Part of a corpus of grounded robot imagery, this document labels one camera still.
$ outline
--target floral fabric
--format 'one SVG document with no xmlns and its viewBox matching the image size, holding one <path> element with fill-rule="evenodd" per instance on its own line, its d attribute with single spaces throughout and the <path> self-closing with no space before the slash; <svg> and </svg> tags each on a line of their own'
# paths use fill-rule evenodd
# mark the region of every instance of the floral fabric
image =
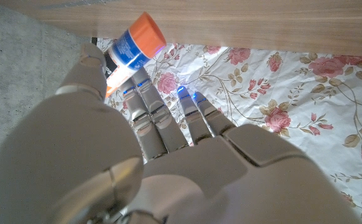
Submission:
<svg viewBox="0 0 362 224">
<path fill-rule="evenodd" d="M 168 44 L 145 68 L 189 142 L 180 85 L 299 147 L 362 219 L 362 57 Z M 108 104 L 127 117 L 122 101 Z"/>
</svg>

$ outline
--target bottle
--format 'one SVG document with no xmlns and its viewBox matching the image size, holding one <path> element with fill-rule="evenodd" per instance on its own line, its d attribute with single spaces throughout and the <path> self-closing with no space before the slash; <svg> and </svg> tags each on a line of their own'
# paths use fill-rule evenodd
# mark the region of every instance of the bottle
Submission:
<svg viewBox="0 0 362 224">
<path fill-rule="evenodd" d="M 157 24 L 144 12 L 105 52 L 106 98 L 165 46 Z"/>
</svg>

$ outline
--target led light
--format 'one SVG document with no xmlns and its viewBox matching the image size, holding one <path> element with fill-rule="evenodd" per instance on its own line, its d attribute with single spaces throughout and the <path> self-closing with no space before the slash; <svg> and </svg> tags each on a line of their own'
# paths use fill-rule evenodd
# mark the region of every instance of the led light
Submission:
<svg viewBox="0 0 362 224">
<path fill-rule="evenodd" d="M 183 89 L 184 89 L 183 86 L 179 87 L 177 93 L 179 93 L 179 92 L 180 92 L 181 90 L 183 90 Z"/>
</svg>

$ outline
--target white robotic hand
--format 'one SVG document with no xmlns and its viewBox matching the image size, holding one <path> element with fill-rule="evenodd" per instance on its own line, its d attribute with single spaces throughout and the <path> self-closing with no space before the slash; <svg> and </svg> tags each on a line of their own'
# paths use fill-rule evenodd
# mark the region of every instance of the white robotic hand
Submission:
<svg viewBox="0 0 362 224">
<path fill-rule="evenodd" d="M 189 147 L 144 68 L 120 89 L 149 160 L 120 223 L 359 223 L 319 168 L 275 134 L 237 128 L 181 86 Z"/>
<path fill-rule="evenodd" d="M 182 86 L 189 147 L 144 69 L 121 86 L 140 147 L 103 104 L 104 68 L 84 45 L 56 95 L 2 144 L 0 223 L 359 223 L 303 152 L 235 127 Z"/>
</svg>

